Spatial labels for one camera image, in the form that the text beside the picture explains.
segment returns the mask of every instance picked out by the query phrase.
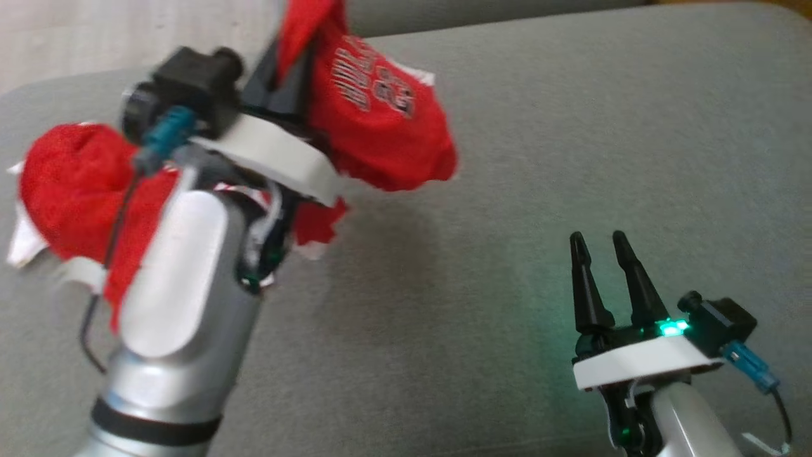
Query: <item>white fabric scrap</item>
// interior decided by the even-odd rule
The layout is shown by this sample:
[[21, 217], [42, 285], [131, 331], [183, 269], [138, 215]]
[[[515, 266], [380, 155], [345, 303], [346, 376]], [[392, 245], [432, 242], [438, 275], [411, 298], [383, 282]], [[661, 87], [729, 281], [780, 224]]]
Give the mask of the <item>white fabric scrap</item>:
[[[17, 163], [11, 167], [7, 172], [11, 175], [18, 176], [23, 172], [24, 162]], [[17, 222], [14, 227], [14, 234], [11, 236], [11, 244], [8, 248], [8, 256], [6, 261], [14, 268], [22, 268], [42, 252], [48, 243], [40, 234], [37, 227], [28, 217], [28, 212], [25, 211], [25, 206], [21, 201], [15, 203], [15, 211], [17, 213]]]
[[104, 266], [87, 257], [74, 257], [63, 263], [57, 270], [56, 285], [67, 282], [78, 282], [90, 286], [94, 294], [101, 295], [107, 282], [107, 270]]

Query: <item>black ring band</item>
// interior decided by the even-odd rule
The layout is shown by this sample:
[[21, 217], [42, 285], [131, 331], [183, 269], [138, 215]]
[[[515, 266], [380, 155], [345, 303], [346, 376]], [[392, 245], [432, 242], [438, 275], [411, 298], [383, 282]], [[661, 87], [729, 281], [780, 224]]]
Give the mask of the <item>black ring band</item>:
[[127, 416], [111, 408], [101, 398], [96, 400], [91, 418], [102, 430], [117, 437], [159, 446], [192, 446], [208, 442], [217, 432], [222, 416], [199, 424], [170, 424]]

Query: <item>black plastic housing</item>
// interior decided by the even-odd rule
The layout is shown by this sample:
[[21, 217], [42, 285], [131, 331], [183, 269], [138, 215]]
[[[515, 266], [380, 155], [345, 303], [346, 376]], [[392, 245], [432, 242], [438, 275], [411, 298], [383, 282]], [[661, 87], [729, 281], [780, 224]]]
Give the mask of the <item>black plastic housing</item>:
[[240, 97], [243, 111], [276, 123], [305, 125], [313, 72], [313, 45], [305, 48], [284, 79], [279, 78], [278, 56], [279, 41], [274, 40], [243, 87]]
[[615, 317], [603, 306], [590, 265], [592, 257], [581, 232], [569, 237], [572, 255], [572, 298], [575, 305], [575, 330], [584, 335], [606, 332], [615, 326]]
[[677, 307], [689, 317], [683, 334], [709, 358], [720, 357], [729, 342], [745, 342], [758, 325], [756, 318], [730, 298], [712, 302], [691, 291]]
[[236, 82], [242, 74], [242, 59], [233, 50], [206, 55], [181, 47], [153, 72], [153, 88], [164, 106], [195, 111], [202, 121], [198, 135], [217, 138], [240, 113]]
[[626, 273], [628, 296], [632, 301], [632, 325], [643, 329], [668, 319], [668, 310], [643, 264], [634, 254], [626, 234], [616, 231], [612, 234], [612, 242], [615, 244], [617, 263]]

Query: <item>silver robot arm segment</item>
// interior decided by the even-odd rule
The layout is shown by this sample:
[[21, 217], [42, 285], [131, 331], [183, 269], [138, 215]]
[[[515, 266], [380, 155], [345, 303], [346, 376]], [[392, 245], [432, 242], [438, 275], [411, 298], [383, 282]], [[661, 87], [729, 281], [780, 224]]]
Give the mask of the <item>silver robot arm segment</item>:
[[80, 457], [206, 455], [261, 301], [237, 276], [247, 230], [221, 194], [176, 197], [125, 298]]

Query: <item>blue connector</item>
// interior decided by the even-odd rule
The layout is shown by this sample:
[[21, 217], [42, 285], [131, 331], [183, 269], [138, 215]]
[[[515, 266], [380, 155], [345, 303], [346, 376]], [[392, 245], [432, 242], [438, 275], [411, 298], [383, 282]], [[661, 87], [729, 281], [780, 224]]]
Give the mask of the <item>blue connector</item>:
[[197, 116], [187, 107], [171, 107], [146, 135], [144, 146], [132, 159], [133, 167], [143, 176], [161, 171], [172, 151], [183, 146], [195, 133]]
[[769, 394], [778, 387], [778, 378], [770, 373], [770, 367], [744, 343], [734, 341], [724, 347], [722, 354], [728, 362], [753, 380], [762, 394]]

